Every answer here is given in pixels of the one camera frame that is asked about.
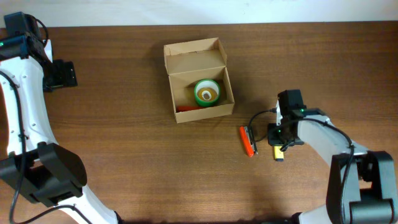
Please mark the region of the yellow highlighter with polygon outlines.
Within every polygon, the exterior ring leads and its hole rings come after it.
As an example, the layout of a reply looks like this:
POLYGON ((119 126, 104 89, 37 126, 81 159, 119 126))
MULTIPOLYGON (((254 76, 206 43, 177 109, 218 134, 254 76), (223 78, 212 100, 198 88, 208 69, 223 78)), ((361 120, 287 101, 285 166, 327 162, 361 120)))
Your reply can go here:
POLYGON ((282 146, 274 146, 273 151, 274 151, 274 159, 277 162, 283 162, 284 161, 284 152, 281 151, 282 146))

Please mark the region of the orange utility knife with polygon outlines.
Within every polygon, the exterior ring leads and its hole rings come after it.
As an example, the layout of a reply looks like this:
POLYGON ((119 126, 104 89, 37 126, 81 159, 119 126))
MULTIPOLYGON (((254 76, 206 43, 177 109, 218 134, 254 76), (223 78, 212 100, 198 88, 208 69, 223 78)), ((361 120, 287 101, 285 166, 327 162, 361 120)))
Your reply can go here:
POLYGON ((200 106, 178 106, 177 107, 178 112, 200 110, 200 109, 203 109, 203 107, 200 107, 200 106))

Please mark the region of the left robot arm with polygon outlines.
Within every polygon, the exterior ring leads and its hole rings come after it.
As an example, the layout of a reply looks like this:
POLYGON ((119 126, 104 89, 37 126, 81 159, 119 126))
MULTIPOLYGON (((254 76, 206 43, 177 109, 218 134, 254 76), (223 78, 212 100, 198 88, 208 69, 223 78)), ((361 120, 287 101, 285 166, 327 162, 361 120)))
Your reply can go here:
POLYGON ((4 22, 1 89, 9 135, 1 179, 14 199, 41 203, 47 213, 61 210, 78 223, 121 223, 89 188, 80 157, 60 146, 50 127, 44 95, 77 86, 73 63, 53 58, 48 30, 36 17, 15 12, 4 22))

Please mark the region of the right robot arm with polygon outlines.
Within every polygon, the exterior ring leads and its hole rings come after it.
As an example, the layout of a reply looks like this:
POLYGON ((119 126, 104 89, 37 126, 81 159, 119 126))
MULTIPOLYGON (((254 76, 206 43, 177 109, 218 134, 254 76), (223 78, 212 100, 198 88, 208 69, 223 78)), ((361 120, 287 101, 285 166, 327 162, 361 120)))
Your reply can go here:
POLYGON ((397 223, 394 160, 372 151, 335 127, 320 109, 308 109, 300 90, 277 95, 276 122, 268 126, 268 143, 277 152, 308 144, 330 166, 326 202, 296 213, 292 223, 397 223))

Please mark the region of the brown cardboard box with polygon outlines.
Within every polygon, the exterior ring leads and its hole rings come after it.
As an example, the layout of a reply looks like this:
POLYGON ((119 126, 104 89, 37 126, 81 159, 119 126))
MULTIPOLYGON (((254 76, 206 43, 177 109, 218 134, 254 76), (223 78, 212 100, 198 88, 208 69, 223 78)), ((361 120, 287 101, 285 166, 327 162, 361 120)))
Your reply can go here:
POLYGON ((227 54, 219 38, 165 45, 164 61, 177 123, 233 113, 235 100, 226 66, 227 54), (200 110, 178 112, 178 106, 199 106, 195 101, 194 87, 204 79, 214 80, 221 88, 221 95, 216 105, 203 107, 200 110))

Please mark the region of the orange stapler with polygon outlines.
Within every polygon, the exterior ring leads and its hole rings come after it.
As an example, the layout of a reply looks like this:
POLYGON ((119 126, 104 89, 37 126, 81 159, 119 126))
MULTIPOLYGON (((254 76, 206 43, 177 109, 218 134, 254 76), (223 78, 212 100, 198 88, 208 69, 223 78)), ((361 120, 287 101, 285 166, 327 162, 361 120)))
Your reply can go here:
POLYGON ((249 157, 252 157, 255 154, 257 154, 257 146, 252 132, 252 128, 250 126, 241 126, 239 128, 239 133, 246 154, 249 157))

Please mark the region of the small yellow tape roll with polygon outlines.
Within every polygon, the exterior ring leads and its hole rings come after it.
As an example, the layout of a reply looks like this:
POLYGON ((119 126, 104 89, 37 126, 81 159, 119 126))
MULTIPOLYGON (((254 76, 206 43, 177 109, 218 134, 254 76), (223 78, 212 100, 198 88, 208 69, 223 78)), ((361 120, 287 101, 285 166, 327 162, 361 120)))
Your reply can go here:
POLYGON ((218 93, 216 90, 210 88, 210 87, 205 87, 199 89, 197 93, 197 97, 201 101, 215 101, 218 97, 218 93))

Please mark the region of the green tape roll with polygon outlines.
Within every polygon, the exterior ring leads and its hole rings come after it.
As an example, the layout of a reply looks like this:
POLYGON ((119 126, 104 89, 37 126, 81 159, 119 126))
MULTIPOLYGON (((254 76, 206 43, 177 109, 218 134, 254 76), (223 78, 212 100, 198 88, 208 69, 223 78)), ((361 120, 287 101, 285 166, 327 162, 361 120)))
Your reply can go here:
POLYGON ((214 80, 209 80, 209 79, 200 80, 194 87, 195 101, 199 106, 202 106, 202 107, 211 107, 211 106, 216 105, 216 103, 218 102, 218 100, 220 98, 220 95, 221 95, 221 88, 220 88, 219 84, 217 84, 217 82, 215 82, 214 80), (217 91, 218 97, 215 101, 199 100, 199 98, 197 97, 197 93, 198 93, 199 89, 205 88, 205 87, 210 87, 217 91))

